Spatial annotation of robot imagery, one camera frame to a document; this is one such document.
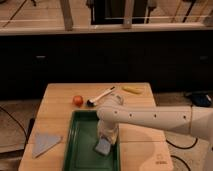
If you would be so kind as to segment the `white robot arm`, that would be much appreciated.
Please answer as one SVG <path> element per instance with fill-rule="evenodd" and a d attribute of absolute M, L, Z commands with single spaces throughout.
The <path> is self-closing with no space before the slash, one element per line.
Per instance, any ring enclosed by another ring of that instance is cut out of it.
<path fill-rule="evenodd" d="M 187 134 L 213 144 L 213 108 L 196 106 L 128 107 L 118 94 L 109 95 L 97 108 L 98 134 L 112 144 L 118 124 L 125 123 Z"/>

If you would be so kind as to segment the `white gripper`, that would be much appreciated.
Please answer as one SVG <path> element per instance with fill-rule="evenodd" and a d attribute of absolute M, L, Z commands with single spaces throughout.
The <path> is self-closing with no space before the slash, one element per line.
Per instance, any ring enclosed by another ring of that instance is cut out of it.
<path fill-rule="evenodd" d="M 111 144 L 115 144 L 118 136 L 118 125 L 102 120 L 98 121 L 97 134 L 99 138 L 106 138 Z"/>

